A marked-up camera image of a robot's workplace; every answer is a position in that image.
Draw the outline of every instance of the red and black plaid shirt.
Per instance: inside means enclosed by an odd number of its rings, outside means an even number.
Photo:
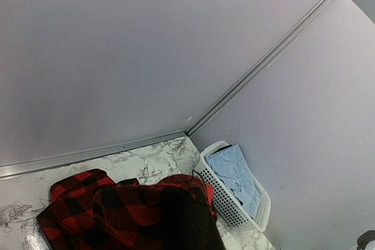
[[[210,208],[213,189],[197,177],[115,184],[94,169],[57,182],[51,196],[37,221],[53,249],[224,249]]]

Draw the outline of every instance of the white plastic laundry basket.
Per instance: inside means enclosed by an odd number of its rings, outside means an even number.
[[[255,187],[260,196],[260,205],[255,218],[252,219],[233,196],[233,193],[228,190],[225,184],[213,173],[211,167],[204,159],[206,155],[211,155],[218,149],[227,145],[228,143],[225,141],[218,141],[204,149],[200,154],[200,162],[193,171],[194,176],[200,176],[205,183],[213,186],[213,204],[230,227],[239,231],[258,230],[263,232],[270,218],[271,199],[257,179],[253,176]]]

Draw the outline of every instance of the clothing pile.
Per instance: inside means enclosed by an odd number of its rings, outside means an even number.
[[[37,221],[52,249],[225,250],[213,188],[177,174],[150,186],[94,169],[54,184]]]
[[[245,158],[238,145],[226,146],[204,157],[216,176],[233,193],[243,209],[255,218],[260,197]]]

